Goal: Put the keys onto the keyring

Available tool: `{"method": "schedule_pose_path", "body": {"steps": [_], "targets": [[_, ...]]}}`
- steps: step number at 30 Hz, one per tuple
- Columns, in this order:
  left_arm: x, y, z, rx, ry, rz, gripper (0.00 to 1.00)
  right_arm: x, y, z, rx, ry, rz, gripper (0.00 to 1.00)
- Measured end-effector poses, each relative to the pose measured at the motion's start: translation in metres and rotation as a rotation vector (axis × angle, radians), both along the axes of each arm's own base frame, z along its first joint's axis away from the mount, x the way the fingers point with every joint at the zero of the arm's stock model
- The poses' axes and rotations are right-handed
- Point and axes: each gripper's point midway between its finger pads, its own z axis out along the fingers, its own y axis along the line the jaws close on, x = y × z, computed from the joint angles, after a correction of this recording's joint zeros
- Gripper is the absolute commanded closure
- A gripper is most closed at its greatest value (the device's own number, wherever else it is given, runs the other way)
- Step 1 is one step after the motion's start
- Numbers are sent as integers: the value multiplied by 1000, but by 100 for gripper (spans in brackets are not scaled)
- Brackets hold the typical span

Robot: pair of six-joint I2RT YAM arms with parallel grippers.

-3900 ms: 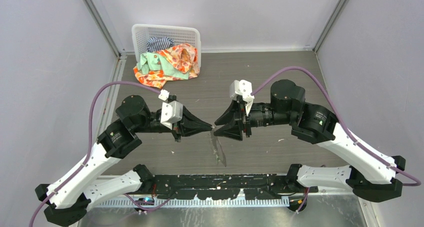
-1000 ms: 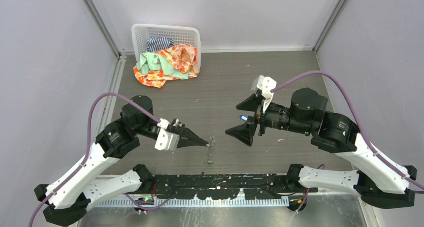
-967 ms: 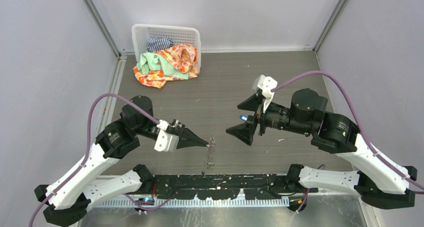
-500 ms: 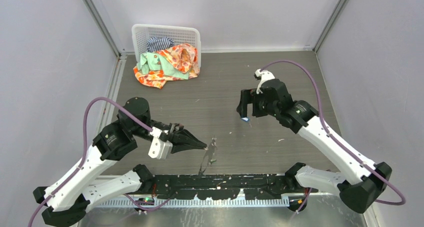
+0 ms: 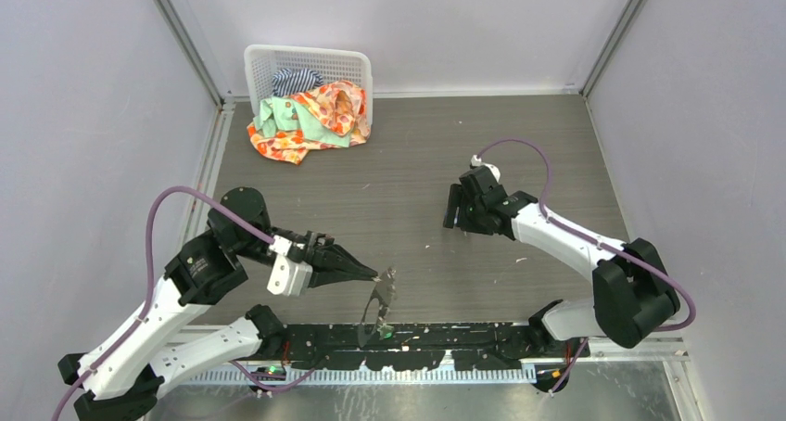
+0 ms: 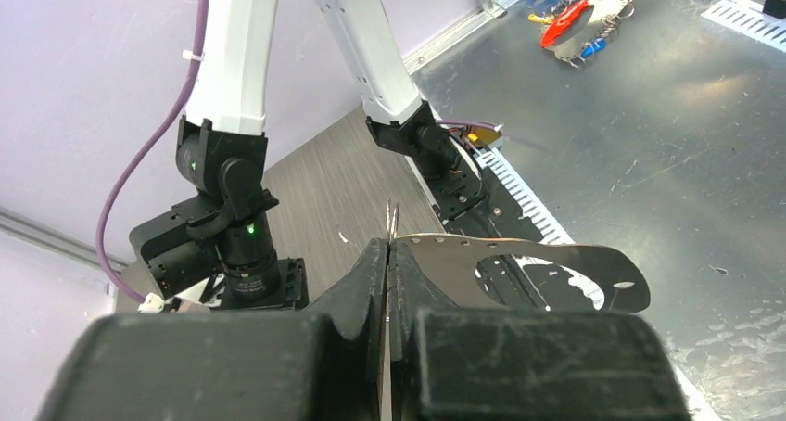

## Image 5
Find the metal keyring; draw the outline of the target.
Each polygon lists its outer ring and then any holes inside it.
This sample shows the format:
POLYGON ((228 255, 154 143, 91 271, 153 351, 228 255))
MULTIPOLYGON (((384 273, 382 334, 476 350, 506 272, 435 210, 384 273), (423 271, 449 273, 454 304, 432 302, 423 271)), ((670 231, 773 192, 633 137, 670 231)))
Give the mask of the metal keyring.
POLYGON ((375 283, 381 287, 393 287, 396 281, 396 268, 391 266, 378 274, 375 283))

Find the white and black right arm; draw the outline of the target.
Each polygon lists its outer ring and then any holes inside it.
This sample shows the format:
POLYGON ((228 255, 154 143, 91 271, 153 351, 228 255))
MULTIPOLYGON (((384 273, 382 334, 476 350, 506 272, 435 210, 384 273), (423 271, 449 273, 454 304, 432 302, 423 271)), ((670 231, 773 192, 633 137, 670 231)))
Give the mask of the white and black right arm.
POLYGON ((474 167, 450 186, 443 225, 528 244, 588 280, 589 298, 556 300, 529 318, 529 344, 541 356, 553 356, 569 339, 587 337, 632 349, 680 310, 678 292, 666 282, 652 243, 624 242, 564 222, 528 193, 507 193, 493 166, 474 167))

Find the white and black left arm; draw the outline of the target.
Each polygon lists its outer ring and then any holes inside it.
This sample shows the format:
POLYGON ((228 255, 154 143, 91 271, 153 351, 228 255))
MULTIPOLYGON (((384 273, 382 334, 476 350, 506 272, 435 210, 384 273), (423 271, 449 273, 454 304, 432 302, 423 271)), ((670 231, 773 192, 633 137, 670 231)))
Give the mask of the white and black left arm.
POLYGON ((186 242, 161 276, 148 276, 140 307, 99 346, 59 361, 68 385, 65 401, 79 419, 136 420, 186 379, 216 365, 254 354, 276 358, 285 345, 285 327, 262 305, 205 337, 168 345, 247 281, 243 260, 270 267, 268 289, 276 296, 378 278, 328 235, 273 226, 257 189, 238 187, 208 204, 207 230, 186 242))

